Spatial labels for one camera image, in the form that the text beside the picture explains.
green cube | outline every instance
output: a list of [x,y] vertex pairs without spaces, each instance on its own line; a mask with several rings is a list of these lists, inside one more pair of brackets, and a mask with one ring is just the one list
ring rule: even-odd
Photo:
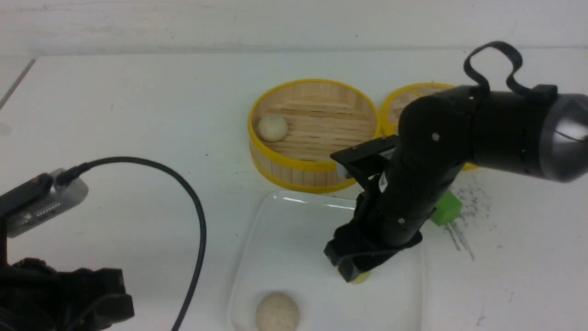
[[431,216],[431,221],[443,227],[459,217],[462,206],[462,202],[453,193],[447,191],[435,206],[437,210]]

white dough ball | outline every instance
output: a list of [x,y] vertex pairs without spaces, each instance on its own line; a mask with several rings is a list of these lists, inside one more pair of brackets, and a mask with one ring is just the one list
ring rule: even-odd
[[291,297],[274,293],[261,301],[255,321],[259,331],[295,331],[300,322],[300,310]]
[[280,115],[266,115],[259,120],[258,132],[261,139],[269,143],[275,143],[286,138],[288,123]]

white table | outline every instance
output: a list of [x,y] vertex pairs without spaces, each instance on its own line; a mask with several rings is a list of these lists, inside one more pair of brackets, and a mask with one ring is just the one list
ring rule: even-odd
[[[228,298],[247,229],[260,202],[279,189],[249,159],[246,118],[258,96],[284,81],[320,77],[347,82],[380,104],[414,82],[470,84],[462,73],[465,56],[428,50],[41,58],[0,112],[0,123],[12,128],[0,137],[0,191],[111,155],[178,170],[200,194],[209,226],[184,329],[228,330]],[[587,92],[587,50],[528,49],[523,56],[521,82]],[[501,55],[485,52],[474,65],[491,75],[493,88],[505,87],[510,64]],[[136,317],[113,329],[169,329],[198,246],[188,196],[168,176],[137,165],[98,168],[83,179],[90,186],[86,201],[11,240],[10,261],[39,257],[58,270],[121,267]],[[453,190],[466,204],[457,225],[475,259],[443,229],[423,228],[423,329],[583,330],[588,178],[564,185],[476,170],[460,175]]]

steamer basket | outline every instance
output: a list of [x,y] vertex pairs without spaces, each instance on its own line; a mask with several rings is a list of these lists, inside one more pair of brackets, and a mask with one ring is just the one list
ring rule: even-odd
[[[382,132],[384,135],[398,134],[398,120],[400,119],[400,114],[412,101],[425,95],[441,92],[454,87],[455,86],[453,85],[429,82],[407,85],[392,92],[382,104],[382,110],[380,112],[380,117],[382,119]],[[475,165],[467,163],[463,167],[463,170],[476,168]]]
[[[288,122],[284,140],[259,138],[266,114]],[[249,146],[253,163],[268,180],[289,190],[327,193],[355,183],[339,178],[329,155],[380,136],[377,108],[359,90],[329,80],[299,80],[272,88],[251,109]]]

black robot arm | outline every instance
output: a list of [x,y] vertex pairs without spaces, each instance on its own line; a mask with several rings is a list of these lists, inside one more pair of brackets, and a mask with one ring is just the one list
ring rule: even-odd
[[[472,68],[471,57],[488,47],[511,60],[511,92],[492,92]],[[478,86],[421,97],[402,112],[398,136],[331,155],[364,188],[353,219],[325,247],[346,281],[420,243],[420,227],[466,162],[562,182],[588,171],[588,97],[521,86],[521,66],[511,45],[481,46],[464,63]]]

